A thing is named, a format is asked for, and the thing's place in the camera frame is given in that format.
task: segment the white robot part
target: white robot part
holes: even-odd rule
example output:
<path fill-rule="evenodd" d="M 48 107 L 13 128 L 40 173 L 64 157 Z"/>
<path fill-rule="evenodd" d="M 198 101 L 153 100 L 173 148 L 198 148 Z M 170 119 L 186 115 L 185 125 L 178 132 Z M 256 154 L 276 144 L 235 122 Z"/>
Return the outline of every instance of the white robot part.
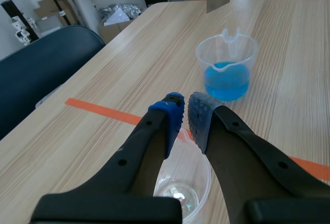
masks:
<path fill-rule="evenodd" d="M 24 30 L 24 29 L 21 29 L 21 30 L 17 31 L 15 36 L 24 45 L 28 45 L 31 42 L 31 39 L 29 37 L 30 33 L 28 31 Z"/>
<path fill-rule="evenodd" d="M 11 18 L 11 24 L 16 30 L 26 29 L 26 26 L 18 16 L 14 16 Z"/>

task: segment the plastic measuring cup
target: plastic measuring cup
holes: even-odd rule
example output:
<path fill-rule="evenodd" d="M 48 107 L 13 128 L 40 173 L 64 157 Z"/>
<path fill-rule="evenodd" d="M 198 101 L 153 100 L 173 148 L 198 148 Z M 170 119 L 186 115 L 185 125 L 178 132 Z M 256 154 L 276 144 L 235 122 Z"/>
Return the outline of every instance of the plastic measuring cup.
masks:
<path fill-rule="evenodd" d="M 174 197 L 181 202 L 183 223 L 199 223 L 211 187 L 211 167 L 188 133 L 180 129 L 170 156 L 164 160 L 154 196 Z"/>
<path fill-rule="evenodd" d="M 242 35 L 239 28 L 234 36 L 225 28 L 220 35 L 201 42 L 196 56 L 206 91 L 222 101 L 243 96 L 249 88 L 258 50 L 258 43 L 250 36 Z"/>

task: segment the screw hole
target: screw hole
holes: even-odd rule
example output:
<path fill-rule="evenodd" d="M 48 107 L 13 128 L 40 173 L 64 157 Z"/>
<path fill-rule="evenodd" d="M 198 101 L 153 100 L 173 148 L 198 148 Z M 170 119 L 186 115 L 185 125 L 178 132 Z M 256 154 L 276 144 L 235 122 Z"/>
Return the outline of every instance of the screw hole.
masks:
<path fill-rule="evenodd" d="M 127 164 L 127 160 L 123 160 L 121 159 L 119 162 L 118 162 L 118 165 L 120 166 L 125 166 Z"/>
<path fill-rule="evenodd" d="M 287 169 L 287 168 L 288 168 L 288 165 L 287 165 L 285 162 L 283 162 L 283 161 L 280 161 L 280 162 L 278 163 L 278 165 L 279 165 L 281 168 L 283 168 L 283 169 Z"/>

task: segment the blue chair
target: blue chair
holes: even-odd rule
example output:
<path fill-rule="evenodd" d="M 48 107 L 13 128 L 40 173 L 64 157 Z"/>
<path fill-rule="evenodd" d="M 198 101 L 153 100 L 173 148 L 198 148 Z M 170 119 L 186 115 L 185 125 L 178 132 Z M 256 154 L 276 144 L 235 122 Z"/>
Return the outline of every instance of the blue chair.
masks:
<path fill-rule="evenodd" d="M 0 140 L 104 46 L 92 30 L 68 26 L 0 61 Z"/>

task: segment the measuring cup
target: measuring cup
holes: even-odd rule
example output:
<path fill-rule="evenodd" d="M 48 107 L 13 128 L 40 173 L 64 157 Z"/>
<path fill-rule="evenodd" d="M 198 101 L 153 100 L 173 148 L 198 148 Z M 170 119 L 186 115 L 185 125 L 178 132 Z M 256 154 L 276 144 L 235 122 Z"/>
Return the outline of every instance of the measuring cup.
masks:
<path fill-rule="evenodd" d="M 237 28 L 231 36 L 225 28 L 220 35 L 201 42 L 196 56 L 203 71 L 206 91 L 222 101 L 243 96 L 249 88 L 258 43 Z"/>
<path fill-rule="evenodd" d="M 170 156 L 164 160 L 154 196 L 180 201 L 183 224 L 203 223 L 206 200 L 211 188 L 211 166 L 185 129 L 180 129 Z"/>

